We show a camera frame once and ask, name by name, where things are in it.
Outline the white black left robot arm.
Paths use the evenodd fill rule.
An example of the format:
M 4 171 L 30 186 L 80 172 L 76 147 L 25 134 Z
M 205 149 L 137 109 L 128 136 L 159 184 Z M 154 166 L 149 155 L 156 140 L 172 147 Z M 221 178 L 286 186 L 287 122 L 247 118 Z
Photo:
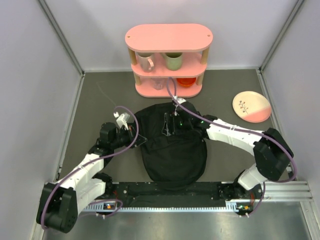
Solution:
M 137 122 L 122 127 L 104 123 L 95 144 L 80 164 L 64 178 L 43 186 L 36 223 L 43 229 L 70 232 L 88 205 L 100 196 L 106 199 L 113 194 L 113 185 L 100 171 L 113 157 L 145 142 Z

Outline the black student backpack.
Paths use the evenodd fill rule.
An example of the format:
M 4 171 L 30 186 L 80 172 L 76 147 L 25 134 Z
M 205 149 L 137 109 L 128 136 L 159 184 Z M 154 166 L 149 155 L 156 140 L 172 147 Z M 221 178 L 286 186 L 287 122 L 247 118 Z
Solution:
M 139 134 L 147 138 L 140 146 L 149 177 L 165 190 L 179 190 L 195 183 L 204 173 L 207 145 L 194 130 L 165 136 L 164 113 L 170 102 L 146 107 L 135 113 Z

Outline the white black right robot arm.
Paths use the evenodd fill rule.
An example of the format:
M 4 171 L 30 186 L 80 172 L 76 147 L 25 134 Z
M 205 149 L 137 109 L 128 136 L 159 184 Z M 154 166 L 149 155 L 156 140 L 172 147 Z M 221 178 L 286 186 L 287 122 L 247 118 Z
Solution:
M 279 181 L 294 157 L 280 132 L 272 127 L 266 131 L 251 130 L 213 115 L 201 115 L 183 98 L 169 103 L 162 132 L 170 136 L 191 131 L 201 138 L 242 149 L 254 157 L 255 163 L 234 180 L 233 192 L 239 198 L 245 198 L 254 187 L 266 181 Z

